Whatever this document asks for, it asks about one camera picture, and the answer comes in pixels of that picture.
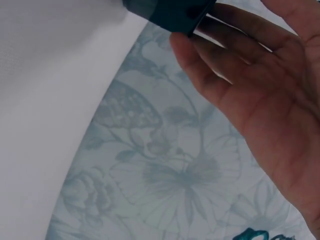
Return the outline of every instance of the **black container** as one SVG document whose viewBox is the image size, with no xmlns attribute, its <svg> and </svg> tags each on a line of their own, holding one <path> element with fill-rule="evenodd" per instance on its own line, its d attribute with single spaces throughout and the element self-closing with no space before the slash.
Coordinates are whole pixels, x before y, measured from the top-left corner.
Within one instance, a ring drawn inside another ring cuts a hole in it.
<svg viewBox="0 0 320 240">
<path fill-rule="evenodd" d="M 191 36 L 216 0 L 122 0 L 128 11 L 170 32 Z"/>
</svg>

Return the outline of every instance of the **pale blue fabric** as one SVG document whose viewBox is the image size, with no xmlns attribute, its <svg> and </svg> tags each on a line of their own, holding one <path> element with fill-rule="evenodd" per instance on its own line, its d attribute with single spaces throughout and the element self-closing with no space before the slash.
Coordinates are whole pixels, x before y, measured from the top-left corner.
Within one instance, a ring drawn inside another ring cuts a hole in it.
<svg viewBox="0 0 320 240">
<path fill-rule="evenodd" d="M 100 103 L 47 240 L 311 240 L 148 24 Z"/>
</svg>

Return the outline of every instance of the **butterfly wing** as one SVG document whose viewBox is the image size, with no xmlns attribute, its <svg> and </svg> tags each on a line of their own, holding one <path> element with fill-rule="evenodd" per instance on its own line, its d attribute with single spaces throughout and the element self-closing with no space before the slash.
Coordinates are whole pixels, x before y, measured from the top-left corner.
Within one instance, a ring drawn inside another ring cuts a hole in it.
<svg viewBox="0 0 320 240">
<path fill-rule="evenodd" d="M 153 105 L 134 88 L 113 80 L 93 121 L 107 128 L 158 128 L 162 118 Z"/>
</svg>

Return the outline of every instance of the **hand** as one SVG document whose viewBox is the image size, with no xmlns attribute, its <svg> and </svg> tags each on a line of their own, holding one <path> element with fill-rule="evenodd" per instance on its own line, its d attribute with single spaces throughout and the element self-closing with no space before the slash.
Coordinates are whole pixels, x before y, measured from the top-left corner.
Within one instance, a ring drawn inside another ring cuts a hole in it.
<svg viewBox="0 0 320 240">
<path fill-rule="evenodd" d="M 173 33 L 170 41 L 196 89 L 245 137 L 260 166 L 320 239 L 320 3 L 262 2 L 298 36 L 217 3 L 210 14 L 246 34 L 206 17 L 199 30 L 225 48 L 196 35 Z"/>
</svg>

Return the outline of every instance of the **white fabric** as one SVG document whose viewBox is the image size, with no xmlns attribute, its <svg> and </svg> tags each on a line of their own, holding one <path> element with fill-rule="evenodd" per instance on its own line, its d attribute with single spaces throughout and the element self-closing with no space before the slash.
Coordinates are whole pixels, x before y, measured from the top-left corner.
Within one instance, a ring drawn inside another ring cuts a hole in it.
<svg viewBox="0 0 320 240">
<path fill-rule="evenodd" d="M 103 0 L 1 0 L 0 239 L 43 240 L 96 108 L 146 24 Z"/>
</svg>

